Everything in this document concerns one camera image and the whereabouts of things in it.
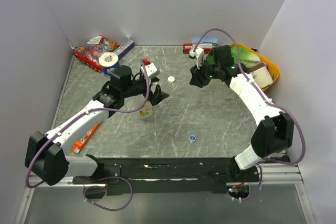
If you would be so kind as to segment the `blue bottle cap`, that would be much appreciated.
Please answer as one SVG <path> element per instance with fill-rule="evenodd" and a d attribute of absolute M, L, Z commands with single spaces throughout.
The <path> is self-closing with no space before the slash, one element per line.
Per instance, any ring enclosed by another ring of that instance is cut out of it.
<path fill-rule="evenodd" d="M 196 141 L 196 136 L 195 135 L 190 135 L 189 136 L 189 141 L 190 142 L 195 142 Z"/>

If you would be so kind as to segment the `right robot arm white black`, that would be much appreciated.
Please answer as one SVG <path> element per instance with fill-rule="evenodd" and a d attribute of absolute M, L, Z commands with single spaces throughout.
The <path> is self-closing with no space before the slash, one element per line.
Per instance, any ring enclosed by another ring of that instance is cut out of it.
<path fill-rule="evenodd" d="M 213 49 L 213 64 L 207 62 L 204 49 L 200 47 L 193 46 L 189 57 L 196 62 L 191 68 L 190 85 L 202 88 L 211 80 L 224 82 L 244 102 L 256 122 L 250 145 L 235 156 L 234 165 L 229 169 L 233 180 L 243 180 L 248 169 L 263 158 L 291 147 L 293 120 L 265 96 L 243 64 L 234 62 L 229 45 Z"/>

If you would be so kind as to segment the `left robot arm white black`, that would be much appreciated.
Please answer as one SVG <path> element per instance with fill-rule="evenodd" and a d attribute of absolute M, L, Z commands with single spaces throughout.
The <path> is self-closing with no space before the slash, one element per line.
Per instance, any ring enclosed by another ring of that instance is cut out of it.
<path fill-rule="evenodd" d="M 94 126 L 116 112 L 122 113 L 126 98 L 142 95 L 152 105 L 166 99 L 169 95 L 160 86 L 151 91 L 152 83 L 159 81 L 159 73 L 153 63 L 142 65 L 136 75 L 128 66 L 116 67 L 110 79 L 81 111 L 45 134 L 35 132 L 30 136 L 25 158 L 28 173 L 34 173 L 50 186 L 65 177 L 77 176 L 84 176 L 92 183 L 100 182 L 104 170 L 97 158 L 67 156 L 66 151 Z"/>

